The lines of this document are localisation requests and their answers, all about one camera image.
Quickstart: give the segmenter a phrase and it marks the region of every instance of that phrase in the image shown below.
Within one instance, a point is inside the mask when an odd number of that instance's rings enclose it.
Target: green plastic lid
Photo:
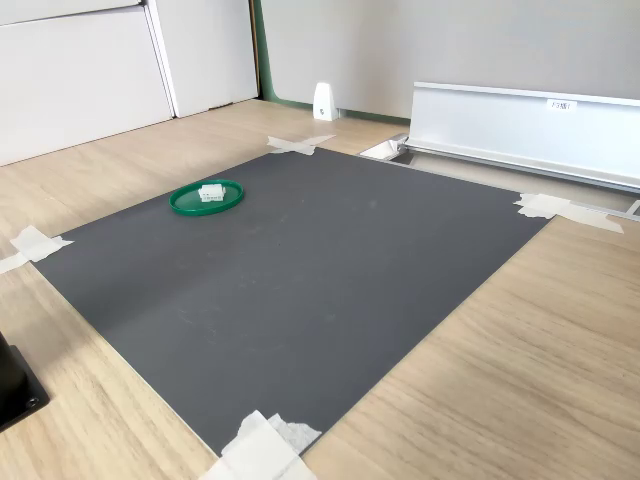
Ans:
[[[198,193],[200,187],[203,185],[215,185],[216,183],[226,189],[224,200],[221,202],[203,202],[200,200],[200,194]],[[244,189],[237,182],[222,179],[205,180],[192,183],[173,192],[169,197],[169,205],[171,205],[174,212],[180,215],[211,215],[224,212],[236,206],[240,203],[242,197],[244,197]]]

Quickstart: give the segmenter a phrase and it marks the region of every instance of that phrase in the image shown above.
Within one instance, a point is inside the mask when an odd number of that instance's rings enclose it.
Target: white wall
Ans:
[[[275,93],[411,114],[414,81],[640,98],[638,0],[262,0]]]
[[[142,7],[0,27],[0,165],[171,118]]]
[[[0,25],[138,3],[140,0],[1,0]]]
[[[258,95],[247,0],[149,0],[177,116]]]

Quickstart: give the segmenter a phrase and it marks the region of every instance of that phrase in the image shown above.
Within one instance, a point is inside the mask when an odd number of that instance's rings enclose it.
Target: black metal base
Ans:
[[[403,165],[411,165],[411,161],[413,160],[414,154],[409,150],[405,150],[397,157],[394,157],[390,160],[391,163],[401,163]]]
[[[17,347],[11,346],[11,354],[27,374],[27,381],[18,389],[8,402],[8,406],[0,410],[0,432],[15,425],[20,420],[37,412],[49,403],[49,395],[29,368]]]

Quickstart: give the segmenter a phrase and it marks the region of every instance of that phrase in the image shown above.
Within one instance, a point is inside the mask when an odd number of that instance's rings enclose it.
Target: masking tape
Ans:
[[[33,225],[22,230],[10,242],[18,253],[0,260],[0,274],[18,268],[28,261],[38,262],[73,243],[63,240],[62,237],[49,238]]]
[[[269,141],[267,145],[276,147],[271,153],[286,153],[286,152],[298,152],[304,155],[313,155],[316,145],[335,137],[335,135],[324,135],[322,137],[311,137],[301,142],[290,142],[288,140],[282,140],[281,138],[267,137]]]
[[[520,205],[522,208],[518,210],[518,213],[527,217],[552,218],[554,215],[560,215],[568,220],[584,225],[591,225],[592,227],[602,228],[616,233],[624,233],[620,225],[607,218],[606,213],[573,205],[571,201],[566,198],[529,193],[522,193],[520,197],[521,199],[514,202],[514,204]]]
[[[308,425],[284,422],[280,415],[267,421],[256,410],[200,480],[316,480],[298,454],[319,435]]]

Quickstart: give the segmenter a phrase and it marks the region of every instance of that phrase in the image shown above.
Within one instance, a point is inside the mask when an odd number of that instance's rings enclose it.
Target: label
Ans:
[[[572,102],[570,100],[547,100],[547,110],[553,110],[554,112],[570,113],[575,112],[578,108],[578,102]]]

